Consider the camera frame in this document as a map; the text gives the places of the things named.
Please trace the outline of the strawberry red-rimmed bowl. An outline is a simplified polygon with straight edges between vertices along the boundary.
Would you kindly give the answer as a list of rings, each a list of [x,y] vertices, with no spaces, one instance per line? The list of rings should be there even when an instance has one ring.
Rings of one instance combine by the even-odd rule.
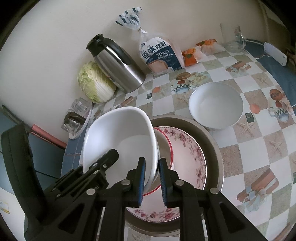
[[[158,142],[159,158],[165,158],[168,168],[173,170],[175,162],[174,162],[173,148],[171,146],[171,142],[170,142],[169,138],[159,128],[154,128],[154,133],[156,135],[156,139]],[[161,186],[161,181],[160,181],[160,177],[159,177],[159,172],[157,172],[154,182],[152,183],[150,189],[148,191],[144,192],[144,196],[152,194],[160,186]]]

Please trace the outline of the clear glass mug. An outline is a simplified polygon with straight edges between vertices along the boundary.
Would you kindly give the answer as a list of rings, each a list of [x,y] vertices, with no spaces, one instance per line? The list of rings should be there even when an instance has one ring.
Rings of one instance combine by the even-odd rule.
[[[241,32],[240,25],[221,23],[223,47],[231,53],[239,53],[246,47],[246,38]]]

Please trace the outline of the small white bowl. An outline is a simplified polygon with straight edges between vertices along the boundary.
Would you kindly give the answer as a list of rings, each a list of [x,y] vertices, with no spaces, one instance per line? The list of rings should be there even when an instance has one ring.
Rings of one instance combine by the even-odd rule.
[[[144,193],[158,175],[159,146],[148,115],[136,107],[114,109],[99,117],[86,133],[82,148],[83,171],[109,150],[115,149],[118,160],[106,171],[109,186],[123,180],[145,158]]]

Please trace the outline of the toast bread bag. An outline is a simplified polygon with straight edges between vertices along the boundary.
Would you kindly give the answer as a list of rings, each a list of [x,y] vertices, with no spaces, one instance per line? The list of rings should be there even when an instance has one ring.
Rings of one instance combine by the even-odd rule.
[[[141,11],[141,7],[128,9],[118,16],[116,23],[139,33],[138,51],[142,61],[155,77],[183,69],[180,47],[164,34],[145,31],[139,18]]]

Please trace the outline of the white power strip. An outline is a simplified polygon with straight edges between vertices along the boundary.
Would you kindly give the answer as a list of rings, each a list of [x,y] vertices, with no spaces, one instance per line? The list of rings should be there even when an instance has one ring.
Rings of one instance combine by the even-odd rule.
[[[285,55],[283,52],[281,52],[274,45],[272,45],[268,42],[265,42],[264,43],[264,51],[265,51],[265,53],[270,55],[274,60],[276,60],[278,63],[280,63],[281,66],[287,65],[287,55]]]

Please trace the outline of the orange snack packet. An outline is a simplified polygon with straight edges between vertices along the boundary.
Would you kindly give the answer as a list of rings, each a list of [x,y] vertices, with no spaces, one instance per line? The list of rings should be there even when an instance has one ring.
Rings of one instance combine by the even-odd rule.
[[[225,48],[222,45],[218,44],[216,39],[201,41],[197,43],[196,46],[199,46],[201,51],[207,56],[225,51]]]
[[[199,63],[205,57],[204,53],[200,49],[200,46],[182,51],[182,56],[186,67]]]

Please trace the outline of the white tray with glasses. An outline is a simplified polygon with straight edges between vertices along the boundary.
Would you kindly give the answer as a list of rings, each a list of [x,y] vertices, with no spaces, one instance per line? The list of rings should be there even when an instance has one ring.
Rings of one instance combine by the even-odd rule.
[[[61,128],[71,140],[77,139],[85,130],[92,113],[92,102],[77,98],[68,109]]]

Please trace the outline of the floral round plate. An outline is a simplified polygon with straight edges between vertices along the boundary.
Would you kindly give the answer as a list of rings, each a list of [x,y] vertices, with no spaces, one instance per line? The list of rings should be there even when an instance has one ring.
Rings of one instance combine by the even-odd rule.
[[[203,190],[207,179],[207,167],[204,153],[199,144],[189,134],[171,126],[157,126],[171,142],[174,154],[174,171],[180,179]],[[167,208],[163,203],[162,190],[159,187],[150,195],[143,196],[139,208],[127,208],[136,218],[146,222],[163,223],[180,216],[178,208]]]

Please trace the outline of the stainless steel thermos jug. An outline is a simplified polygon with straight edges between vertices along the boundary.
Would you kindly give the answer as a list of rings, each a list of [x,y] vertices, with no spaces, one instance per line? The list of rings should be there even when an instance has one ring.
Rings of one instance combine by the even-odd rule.
[[[131,93],[144,83],[143,71],[113,40],[98,34],[89,41],[86,49],[101,71],[124,93]]]

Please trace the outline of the stainless steel round tray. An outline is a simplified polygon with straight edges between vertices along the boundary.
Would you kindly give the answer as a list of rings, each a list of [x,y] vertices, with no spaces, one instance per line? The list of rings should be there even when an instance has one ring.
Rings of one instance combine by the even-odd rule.
[[[224,182],[223,158],[217,142],[210,133],[199,123],[180,115],[158,115],[151,118],[151,123],[156,126],[172,126],[179,128],[191,135],[200,145],[206,159],[207,181],[205,190],[216,187],[222,190]],[[165,223],[150,223],[136,218],[125,211],[125,225],[144,235],[152,237],[169,237],[180,233],[180,219]]]

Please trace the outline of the large white bowl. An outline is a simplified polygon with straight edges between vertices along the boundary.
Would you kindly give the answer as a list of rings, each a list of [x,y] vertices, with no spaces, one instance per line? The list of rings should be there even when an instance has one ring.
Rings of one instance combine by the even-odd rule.
[[[206,83],[193,91],[189,111],[206,128],[223,129],[236,124],[243,114],[241,95],[227,84]]]

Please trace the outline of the napa cabbage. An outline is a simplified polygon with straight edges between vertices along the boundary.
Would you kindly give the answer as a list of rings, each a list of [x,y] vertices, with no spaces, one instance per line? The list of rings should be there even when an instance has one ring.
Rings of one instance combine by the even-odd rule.
[[[93,61],[89,61],[82,66],[77,80],[83,93],[94,103],[110,100],[116,91],[116,85]]]

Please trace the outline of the checkered tablecloth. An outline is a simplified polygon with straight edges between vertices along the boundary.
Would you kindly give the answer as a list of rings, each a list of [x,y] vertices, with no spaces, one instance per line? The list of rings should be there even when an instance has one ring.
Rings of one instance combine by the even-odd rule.
[[[185,83],[177,75],[190,73]],[[191,93],[203,84],[232,86],[243,101],[240,119],[230,125],[234,100],[204,108],[201,125],[217,142],[224,163],[225,195],[268,240],[295,240],[295,73],[248,40],[240,53],[227,51],[179,72],[149,77],[142,87],[124,94],[116,91],[106,103],[97,104],[91,121],[115,109],[128,97],[131,105],[150,117],[174,114],[190,118]]]

